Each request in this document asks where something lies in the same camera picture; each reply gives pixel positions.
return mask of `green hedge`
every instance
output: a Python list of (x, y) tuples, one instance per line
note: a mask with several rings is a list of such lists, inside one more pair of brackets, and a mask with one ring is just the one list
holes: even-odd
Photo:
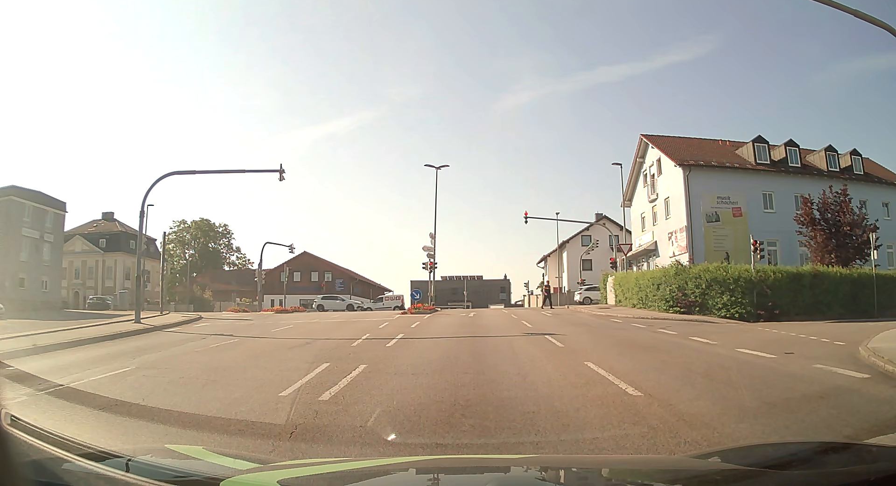
[[(606, 280), (601, 282), (606, 290)], [(725, 319), (867, 319), (875, 313), (870, 269), (671, 264), (618, 273), (616, 304)], [(896, 310), (896, 273), (877, 273), (878, 314)]]

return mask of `tree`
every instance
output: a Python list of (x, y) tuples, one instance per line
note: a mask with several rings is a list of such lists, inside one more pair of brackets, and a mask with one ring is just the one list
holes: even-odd
[(869, 222), (865, 208), (852, 206), (846, 184), (839, 190), (829, 185), (817, 198), (804, 196), (793, 220), (813, 264), (849, 267), (871, 258), (871, 233), (877, 232), (877, 220)]
[(215, 223), (207, 218), (188, 222), (178, 220), (168, 230), (165, 239), (165, 264), (168, 269), (165, 292), (171, 296), (184, 295), (187, 266), (193, 295), (203, 293), (194, 285), (199, 274), (218, 269), (251, 268), (249, 257), (234, 246), (233, 231), (226, 223)]

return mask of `white van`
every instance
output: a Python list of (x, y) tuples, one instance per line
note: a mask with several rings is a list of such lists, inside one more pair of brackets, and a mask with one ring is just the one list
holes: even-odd
[(395, 295), (394, 293), (387, 293), (386, 295), (381, 295), (376, 299), (367, 302), (364, 306), (364, 311), (377, 311), (380, 309), (393, 309), (395, 311), (403, 311), (404, 296)]

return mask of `windshield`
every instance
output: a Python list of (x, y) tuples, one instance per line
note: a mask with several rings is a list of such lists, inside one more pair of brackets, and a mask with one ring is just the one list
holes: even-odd
[(275, 461), (896, 444), (896, 0), (826, 1), (0, 0), (0, 403)]

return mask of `gray building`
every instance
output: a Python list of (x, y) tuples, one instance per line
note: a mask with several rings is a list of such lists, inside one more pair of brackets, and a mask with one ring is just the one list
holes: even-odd
[[(427, 280), (411, 280), (410, 290), (420, 289), (423, 301), (427, 300)], [(442, 276), (435, 281), (435, 306), (439, 308), (463, 308), (466, 288), (468, 308), (488, 308), (492, 304), (509, 305), (510, 280), (484, 279), (482, 276)]]
[(65, 203), (38, 190), (0, 187), (0, 303), (60, 309)]

